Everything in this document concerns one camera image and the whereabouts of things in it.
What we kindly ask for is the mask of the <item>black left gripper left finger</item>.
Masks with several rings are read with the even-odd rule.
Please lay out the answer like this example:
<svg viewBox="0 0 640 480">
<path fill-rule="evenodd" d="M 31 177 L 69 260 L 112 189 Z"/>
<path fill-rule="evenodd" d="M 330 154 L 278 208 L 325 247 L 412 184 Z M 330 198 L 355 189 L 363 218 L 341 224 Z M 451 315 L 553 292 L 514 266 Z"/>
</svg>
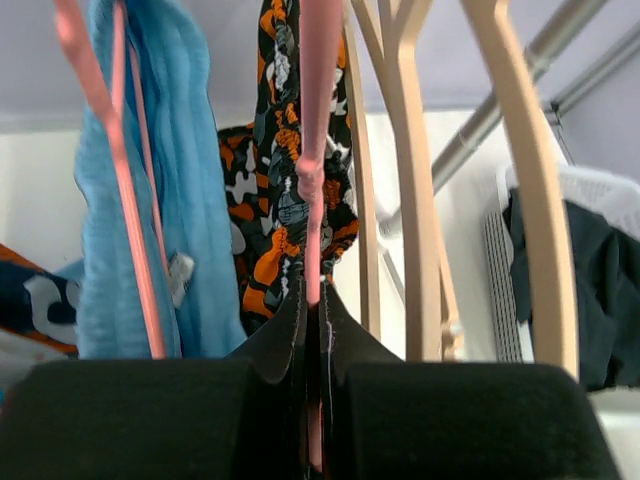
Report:
<svg viewBox="0 0 640 480">
<path fill-rule="evenodd" d="M 229 356 L 39 365 L 1 414 L 5 479 L 301 479 L 306 301 Z"/>
</svg>

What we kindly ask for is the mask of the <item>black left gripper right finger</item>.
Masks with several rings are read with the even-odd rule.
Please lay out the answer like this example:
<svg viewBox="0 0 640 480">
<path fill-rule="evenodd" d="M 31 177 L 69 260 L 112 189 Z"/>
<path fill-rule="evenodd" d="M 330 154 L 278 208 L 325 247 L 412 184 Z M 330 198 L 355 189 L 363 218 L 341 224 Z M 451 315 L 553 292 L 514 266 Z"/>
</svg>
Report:
<svg viewBox="0 0 640 480">
<path fill-rule="evenodd" d="M 582 388 L 530 363 L 405 362 L 325 285 L 325 460 L 333 479 L 616 479 Z"/>
</svg>

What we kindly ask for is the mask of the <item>beige hanger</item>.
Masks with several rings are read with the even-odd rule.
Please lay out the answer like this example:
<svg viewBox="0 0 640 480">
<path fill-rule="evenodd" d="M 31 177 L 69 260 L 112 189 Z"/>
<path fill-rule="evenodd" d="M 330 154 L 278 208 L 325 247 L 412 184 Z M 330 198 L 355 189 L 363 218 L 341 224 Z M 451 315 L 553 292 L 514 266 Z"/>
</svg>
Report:
<svg viewBox="0 0 640 480">
<path fill-rule="evenodd" d="M 416 45 L 428 1 L 352 1 L 396 147 L 404 246 L 405 352 L 409 361 L 452 361 L 459 312 L 434 201 Z"/>
<path fill-rule="evenodd" d="M 519 181 L 537 362 L 579 376 L 578 321 L 570 235 L 551 139 L 508 2 L 462 4 L 504 117 Z"/>
</svg>

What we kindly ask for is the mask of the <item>dark navy shorts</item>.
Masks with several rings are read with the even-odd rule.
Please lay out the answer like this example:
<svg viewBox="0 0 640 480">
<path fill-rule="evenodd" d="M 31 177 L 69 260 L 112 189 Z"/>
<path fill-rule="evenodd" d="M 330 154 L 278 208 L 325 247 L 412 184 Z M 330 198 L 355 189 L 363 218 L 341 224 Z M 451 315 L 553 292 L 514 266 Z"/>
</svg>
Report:
<svg viewBox="0 0 640 480">
<path fill-rule="evenodd" d="M 639 241 L 604 216 L 564 203 L 573 247 L 580 384 L 639 386 Z"/>
</svg>

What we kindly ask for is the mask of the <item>orange black camouflage shorts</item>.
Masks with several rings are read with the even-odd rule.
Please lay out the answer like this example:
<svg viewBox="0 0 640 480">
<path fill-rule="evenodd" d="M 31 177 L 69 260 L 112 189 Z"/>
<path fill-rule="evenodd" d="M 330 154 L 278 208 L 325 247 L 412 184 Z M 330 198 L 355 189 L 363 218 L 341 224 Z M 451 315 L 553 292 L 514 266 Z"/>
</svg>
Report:
<svg viewBox="0 0 640 480">
<path fill-rule="evenodd" d="M 240 319 L 253 334 L 272 318 L 303 271 L 308 205 L 298 194 L 301 153 L 299 4 L 265 1 L 258 24 L 253 123 L 219 131 Z M 326 135 L 321 274 L 333 269 L 359 232 L 351 182 L 351 121 L 339 54 Z"/>
</svg>

